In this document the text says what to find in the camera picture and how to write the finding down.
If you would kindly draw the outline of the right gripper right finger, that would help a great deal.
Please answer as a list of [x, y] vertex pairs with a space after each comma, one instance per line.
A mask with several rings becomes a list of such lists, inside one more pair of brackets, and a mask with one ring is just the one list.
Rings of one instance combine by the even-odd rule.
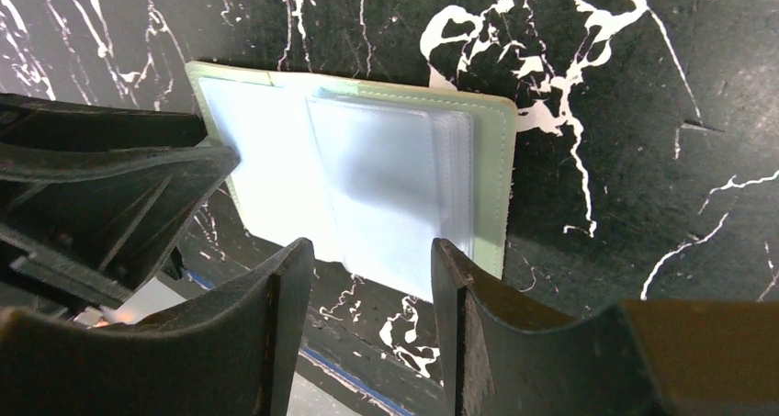
[[577, 320], [431, 248], [446, 415], [775, 415], [774, 302], [622, 300]]

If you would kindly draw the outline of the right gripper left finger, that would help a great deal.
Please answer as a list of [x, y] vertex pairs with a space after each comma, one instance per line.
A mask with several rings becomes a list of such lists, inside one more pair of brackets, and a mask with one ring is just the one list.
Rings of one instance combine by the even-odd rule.
[[255, 269], [132, 324], [1, 311], [4, 415], [283, 415], [310, 298], [300, 238]]

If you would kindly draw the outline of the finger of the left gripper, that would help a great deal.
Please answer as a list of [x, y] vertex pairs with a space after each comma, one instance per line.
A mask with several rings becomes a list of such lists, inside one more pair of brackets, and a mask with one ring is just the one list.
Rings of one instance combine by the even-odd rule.
[[120, 306], [238, 162], [192, 114], [2, 95], [2, 304]]

